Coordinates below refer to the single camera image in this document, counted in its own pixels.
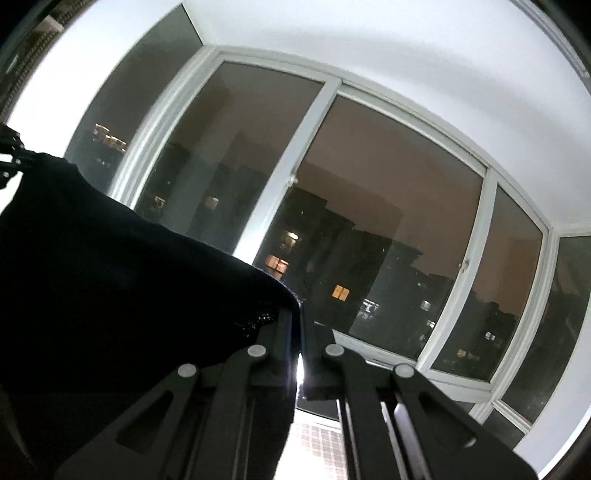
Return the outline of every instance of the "white window frame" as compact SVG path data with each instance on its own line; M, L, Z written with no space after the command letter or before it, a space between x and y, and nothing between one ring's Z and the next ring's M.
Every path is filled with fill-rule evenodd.
M519 346L529 340L529 347L535 335L550 288L556 252L548 247L551 243L548 240L549 223L511 176L469 138L421 106L362 77L301 57L249 48L204 46L179 71L149 111L124 156L109 188L109 195L130 208L137 205L148 176L175 126L207 80L224 61L264 67L324 82L324 86L283 152L277 168L269 177L242 232L234 256L246 262L254 261L273 217L294 179L294 173L336 95L361 103L417 131L484 178L464 266L418 361L414 362L344 333L335 332L337 342L358 351L369 361L387 367L401 362L414 365L453 400L476 403L470 414L483 422L492 409L500 405L500 397L504 393L502 388L506 389L506 382L502 382L501 377L509 378L511 374L514 376L521 365L527 349L520 349ZM492 219L497 185L500 185L541 229L543 245L534 284L518 329L493 380L483 382L435 371L431 366L462 311L478 271Z

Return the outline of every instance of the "black metal frame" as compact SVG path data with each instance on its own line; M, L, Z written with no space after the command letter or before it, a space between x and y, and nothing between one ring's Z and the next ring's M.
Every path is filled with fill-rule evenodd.
M253 405L261 398L290 396L299 332L306 365L302 388L308 398L338 400L350 480L537 478L410 365L403 376L396 369L369 365L358 353L336 346L329 328L304 319L292 325L291 314L282 311L277 324L259 333L262 356L243 349L223 366L204 368L190 378L171 373L67 460L55 479L247 478ZM120 445L118 433L165 392L174 398L149 450L137 453ZM184 445L177 445L182 467L171 474L171 446L196 398L199 421Z

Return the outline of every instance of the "glass pane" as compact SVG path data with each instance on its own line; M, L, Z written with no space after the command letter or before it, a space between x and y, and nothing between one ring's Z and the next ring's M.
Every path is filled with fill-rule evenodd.
M456 403L457 403L457 405L458 405L459 407L461 407L461 408L462 408L462 410L463 410L463 411L465 411L466 413L470 413L470 410L472 409L472 407L473 407L474 405L476 405L475 403L470 403L470 402L467 402L467 401L457 401L457 400L456 400Z
M96 41L94 54L101 55L100 38ZM201 46L179 6L154 25L115 67L80 121L65 155L93 187L106 193L144 116Z
M223 63L176 126L137 212L231 253L322 84Z
M535 422L558 385L591 293L591 237L561 238L552 289L530 350L503 400Z
M466 304L433 368L490 380L525 308L542 232L497 188L482 261Z
M496 410L492 411L482 426L510 449L515 448L524 437L524 433L520 429Z
M315 321L416 359L472 231L482 178L415 131L338 97L255 265Z

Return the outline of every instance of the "white ceiling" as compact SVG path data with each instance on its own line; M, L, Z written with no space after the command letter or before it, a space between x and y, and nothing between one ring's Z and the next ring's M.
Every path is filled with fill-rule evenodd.
M185 0L204 43L340 67L467 135L553 226L591 223L591 96L509 0Z

